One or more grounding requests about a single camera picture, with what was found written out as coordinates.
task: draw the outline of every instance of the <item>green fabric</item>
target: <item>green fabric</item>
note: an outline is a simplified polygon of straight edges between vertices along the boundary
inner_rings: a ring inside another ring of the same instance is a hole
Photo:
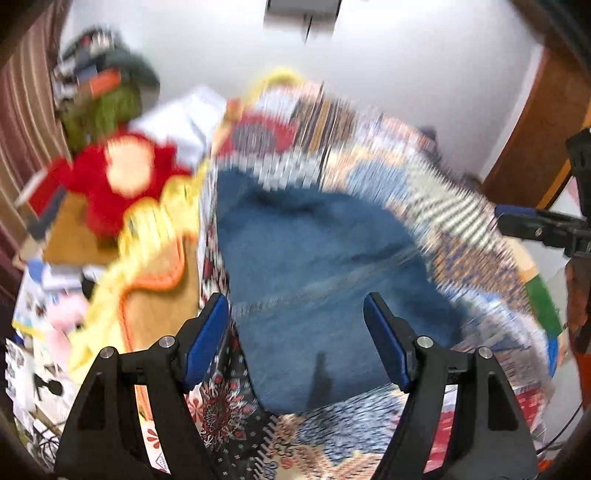
[[[68,104],[60,112],[68,146],[74,152],[115,133],[119,126],[142,114],[139,87],[123,83],[97,99]]]
[[[544,280],[539,275],[536,275],[525,284],[525,289],[530,298],[531,308],[534,311],[536,320],[546,330],[548,338],[557,338],[562,333],[562,327]]]

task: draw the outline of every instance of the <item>metal screw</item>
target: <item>metal screw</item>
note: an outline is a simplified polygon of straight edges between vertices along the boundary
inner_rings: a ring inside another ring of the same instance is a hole
[[[100,357],[111,358],[113,356],[113,353],[115,353],[115,349],[111,346],[106,346],[100,351]]]
[[[490,348],[488,348],[487,346],[481,346],[478,349],[478,355],[480,355],[482,358],[492,358],[492,350]]]
[[[174,345],[174,342],[175,342],[175,338],[171,335],[164,336],[160,340],[158,340],[158,344],[162,348],[170,348]]]
[[[417,343],[419,346],[422,346],[423,348],[431,348],[433,346],[433,340],[426,336],[417,338]]]

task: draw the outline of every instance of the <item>white wall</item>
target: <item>white wall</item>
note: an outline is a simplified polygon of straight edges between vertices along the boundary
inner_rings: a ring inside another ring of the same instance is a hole
[[[508,138],[515,103],[531,87],[524,80],[540,39],[509,0],[343,0],[333,35],[306,43],[297,29],[263,27],[265,4],[74,0],[71,15],[74,33],[119,28],[160,75],[161,100],[198,83],[241,95],[290,66],[408,123],[434,125],[446,162],[475,174],[499,136]]]
[[[60,51],[65,50],[68,43],[71,42],[71,40],[79,33],[79,30],[77,30],[77,25],[74,25],[74,22],[74,8],[72,7],[70,13],[66,17],[64,28],[61,31]]]

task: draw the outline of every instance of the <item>pink fabric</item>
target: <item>pink fabric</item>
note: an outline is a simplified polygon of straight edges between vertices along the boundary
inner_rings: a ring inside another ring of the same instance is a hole
[[[72,351],[67,333],[82,324],[86,310],[88,301],[82,295],[61,297],[57,304],[47,308],[45,343],[51,357],[64,370]]]

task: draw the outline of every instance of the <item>yellow towel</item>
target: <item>yellow towel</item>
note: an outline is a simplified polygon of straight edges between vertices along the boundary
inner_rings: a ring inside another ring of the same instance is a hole
[[[209,168],[207,160],[192,178],[172,177],[159,203],[142,199],[125,213],[118,239],[119,259],[95,287],[83,328],[70,335],[69,374],[73,381],[82,383],[103,347],[126,352],[118,319],[121,295],[164,247],[183,235],[198,238],[199,196]]]

